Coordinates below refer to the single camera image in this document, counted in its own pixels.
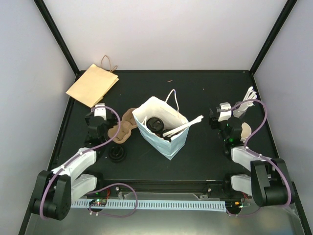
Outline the white paper stirrers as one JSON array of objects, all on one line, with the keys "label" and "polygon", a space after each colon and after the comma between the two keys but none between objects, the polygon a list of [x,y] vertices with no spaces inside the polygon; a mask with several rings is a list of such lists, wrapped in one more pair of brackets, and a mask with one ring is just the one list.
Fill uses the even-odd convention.
[{"label": "white paper stirrers", "polygon": [[166,137],[171,137],[171,136],[173,136],[173,135],[175,135],[175,134],[178,134],[179,132],[184,131],[184,130],[187,129],[188,127],[190,127],[190,126],[192,126],[192,125],[194,125],[194,124],[196,124],[196,123],[201,122],[203,118],[204,118],[204,116],[203,116],[203,115],[200,115],[200,116],[198,116],[197,118],[195,118],[194,120],[192,120],[192,121],[190,121],[190,122],[188,122],[188,123],[185,123],[185,124],[183,124],[183,125],[181,125],[181,126],[175,128],[175,129],[173,129],[173,130],[171,130],[171,131],[165,132],[165,133],[163,134],[163,137],[166,138]]}]

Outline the stack of white paper cups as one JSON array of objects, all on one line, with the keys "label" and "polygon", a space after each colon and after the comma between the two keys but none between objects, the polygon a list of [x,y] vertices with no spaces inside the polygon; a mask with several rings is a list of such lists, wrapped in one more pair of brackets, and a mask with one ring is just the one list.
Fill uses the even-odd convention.
[{"label": "stack of white paper cups", "polygon": [[246,122],[243,122],[241,127],[242,127],[241,142],[245,143],[248,137],[251,135],[252,129],[250,125],[247,124]]}]

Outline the stack of black lids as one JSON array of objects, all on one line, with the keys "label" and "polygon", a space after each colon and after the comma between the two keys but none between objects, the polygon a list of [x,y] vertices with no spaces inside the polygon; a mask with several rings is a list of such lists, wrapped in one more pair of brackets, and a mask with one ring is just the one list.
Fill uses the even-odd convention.
[{"label": "stack of black lids", "polygon": [[127,151],[121,145],[114,145],[109,149],[109,159],[114,163],[122,162],[126,155]]}]

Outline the light blue paper bag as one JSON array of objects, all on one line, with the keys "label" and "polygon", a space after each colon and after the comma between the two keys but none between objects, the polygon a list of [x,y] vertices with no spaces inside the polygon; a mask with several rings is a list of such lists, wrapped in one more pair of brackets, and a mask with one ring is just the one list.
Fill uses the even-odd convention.
[{"label": "light blue paper bag", "polygon": [[173,159],[184,147],[189,128],[185,128],[171,138],[164,138],[162,133],[155,134],[148,128],[148,120],[151,118],[158,118],[163,122],[161,132],[188,123],[188,119],[179,112],[176,90],[172,89],[165,100],[155,96],[150,97],[133,111],[133,117],[142,137],[167,159]]}]

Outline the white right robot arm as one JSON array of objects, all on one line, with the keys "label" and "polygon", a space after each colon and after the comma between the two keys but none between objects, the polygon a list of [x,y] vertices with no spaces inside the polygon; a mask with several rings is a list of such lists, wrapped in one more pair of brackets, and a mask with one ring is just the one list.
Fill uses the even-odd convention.
[{"label": "white right robot arm", "polygon": [[294,202],[295,192],[284,160],[265,157],[245,146],[252,133],[247,123],[237,117],[218,118],[210,111],[209,124],[219,131],[224,154],[250,172],[227,176],[222,185],[225,196],[234,197],[243,192],[259,207],[286,206]]}]

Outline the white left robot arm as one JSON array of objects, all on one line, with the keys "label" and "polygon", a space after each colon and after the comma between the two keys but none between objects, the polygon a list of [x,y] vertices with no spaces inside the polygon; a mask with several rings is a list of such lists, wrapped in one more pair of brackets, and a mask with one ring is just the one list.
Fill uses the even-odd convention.
[{"label": "white left robot arm", "polygon": [[117,125],[120,117],[86,117],[87,133],[84,146],[59,167],[41,171],[31,195],[29,210],[42,219],[63,220],[72,203],[86,193],[100,195],[105,183],[85,170],[97,161],[103,151],[104,143],[109,142],[108,130]]}]

